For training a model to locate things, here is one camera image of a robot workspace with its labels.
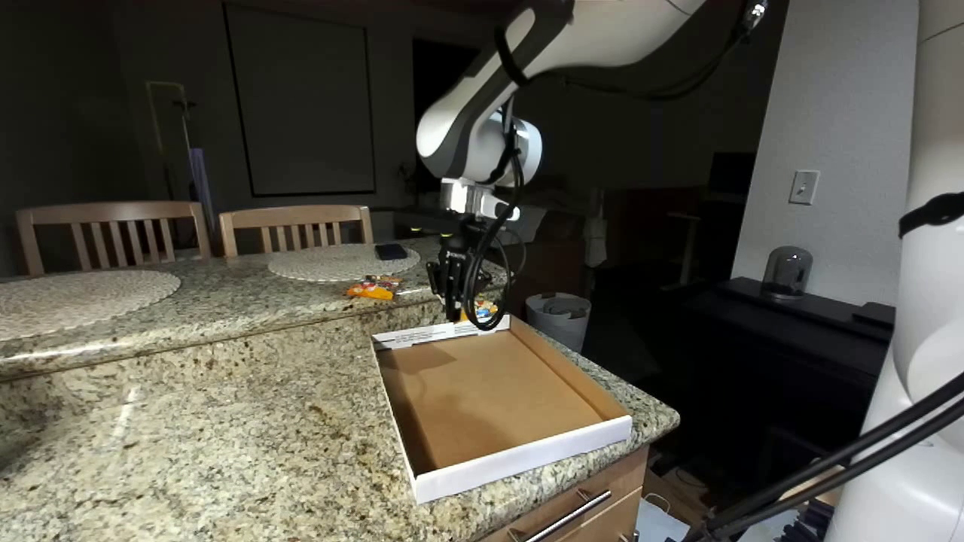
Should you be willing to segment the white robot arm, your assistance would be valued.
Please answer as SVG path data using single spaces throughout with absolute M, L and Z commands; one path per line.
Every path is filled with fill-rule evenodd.
M 511 116 L 539 78 L 619 72 L 665 49 L 709 0 L 527 0 L 415 123 L 447 207 L 497 231 L 535 175 L 543 135 Z M 735 542 L 822 494 L 826 542 L 964 542 L 964 3 L 916 0 L 913 152 L 896 221 L 894 334 L 862 438 L 688 532 Z

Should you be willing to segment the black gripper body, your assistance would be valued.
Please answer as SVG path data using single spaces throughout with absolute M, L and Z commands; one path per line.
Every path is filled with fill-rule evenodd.
M 467 300 L 483 291 L 483 255 L 489 254 L 489 225 L 460 223 L 436 236 L 436 255 L 427 263 L 431 288 L 442 300 Z

